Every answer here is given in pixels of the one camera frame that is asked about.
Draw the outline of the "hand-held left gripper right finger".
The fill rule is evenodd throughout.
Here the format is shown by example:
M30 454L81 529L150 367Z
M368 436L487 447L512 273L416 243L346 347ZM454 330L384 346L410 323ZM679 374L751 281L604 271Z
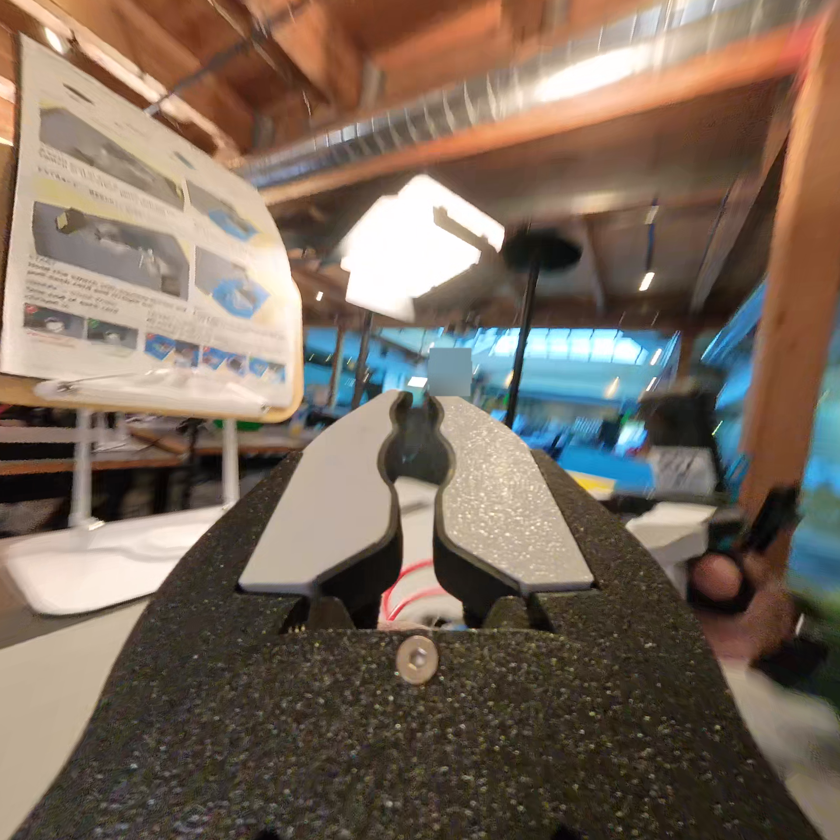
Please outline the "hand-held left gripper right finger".
M481 625L501 599L576 594L595 576L529 447L458 396L430 397L442 451L434 501L437 582Z

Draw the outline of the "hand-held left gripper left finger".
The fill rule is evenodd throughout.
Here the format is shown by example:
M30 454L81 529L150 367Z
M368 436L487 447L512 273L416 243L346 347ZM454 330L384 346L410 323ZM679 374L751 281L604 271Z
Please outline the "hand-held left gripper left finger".
M238 579L261 595L341 602L356 625L376 625L403 564L390 446L413 405L389 391L353 409L302 452Z

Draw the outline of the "person's right hand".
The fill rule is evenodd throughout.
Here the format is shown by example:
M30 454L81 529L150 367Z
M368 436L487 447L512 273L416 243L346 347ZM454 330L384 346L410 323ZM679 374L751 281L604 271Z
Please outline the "person's right hand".
M722 660L750 664L775 652L794 634L797 624L795 601L780 570L761 554L742 557L742 566L722 553L707 553L697 561L690 581L699 593L723 602L739 593L748 582L754 594L747 609L724 615L698 607L696 617L713 654Z

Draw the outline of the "instruction board on white stand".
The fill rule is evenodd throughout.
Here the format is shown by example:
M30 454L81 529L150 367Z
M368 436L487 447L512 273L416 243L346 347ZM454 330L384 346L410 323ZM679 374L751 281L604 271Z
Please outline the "instruction board on white stand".
M18 141L17 61L18 42L15 153ZM43 397L40 388L52 387L52 382L23 378L35 381L33 394L37 404L67 404L77 411L69 527L24 537L13 541L8 549L2 549L2 560L17 588L35 612L48 616L96 612L154 593L182 556L238 500L237 422L266 421L269 415L279 419L289 417L280 416L277 411L243 418L210 408L199 414L177 413L166 407L141 409L132 405L137 401L136 397L131 397L128 404L102 405L86 402L84 396L88 391L78 392L80 400L64 391ZM181 416L199 421L222 419L222 503L200 510L155 514L128 521L105 522L96 518L91 497L95 440L92 417L95 413Z

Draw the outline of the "black lamp pole with disc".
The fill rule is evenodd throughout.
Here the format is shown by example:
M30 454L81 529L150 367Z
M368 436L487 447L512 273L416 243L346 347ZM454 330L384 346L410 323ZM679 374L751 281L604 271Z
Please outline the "black lamp pole with disc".
M527 349L534 313L536 290L543 270L569 270L579 264L582 247L547 228L520 227L507 236L501 249L505 264L511 270L527 275L523 294L519 333L513 357L511 381L508 386L505 425L513 429L522 381L524 356Z

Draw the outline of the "square light panel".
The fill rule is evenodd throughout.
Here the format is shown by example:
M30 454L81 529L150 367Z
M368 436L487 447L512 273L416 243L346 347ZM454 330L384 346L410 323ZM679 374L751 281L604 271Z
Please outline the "square light panel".
M497 257L506 229L441 182L420 174L376 199L340 241L345 300L387 318L413 322L415 301Z

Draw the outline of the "printed instruction sheet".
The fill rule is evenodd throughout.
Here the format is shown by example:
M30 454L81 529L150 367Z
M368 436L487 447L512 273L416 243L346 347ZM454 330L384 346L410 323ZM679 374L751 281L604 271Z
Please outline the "printed instruction sheet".
M25 35L17 128L2 373L102 405L296 411L301 295L256 189Z

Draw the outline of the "wooden post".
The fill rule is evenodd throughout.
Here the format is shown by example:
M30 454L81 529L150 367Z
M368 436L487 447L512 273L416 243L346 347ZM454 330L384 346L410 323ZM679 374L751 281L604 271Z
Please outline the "wooden post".
M838 307L839 20L826 10L794 100L752 356L740 507L800 485Z

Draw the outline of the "silver air duct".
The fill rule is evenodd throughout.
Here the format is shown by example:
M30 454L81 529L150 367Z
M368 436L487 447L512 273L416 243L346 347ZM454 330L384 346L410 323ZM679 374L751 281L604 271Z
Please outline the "silver air duct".
M704 30L682 28L573 60L555 50L253 155L235 172L273 204L459 160L787 76L812 29L789 24L712 45Z

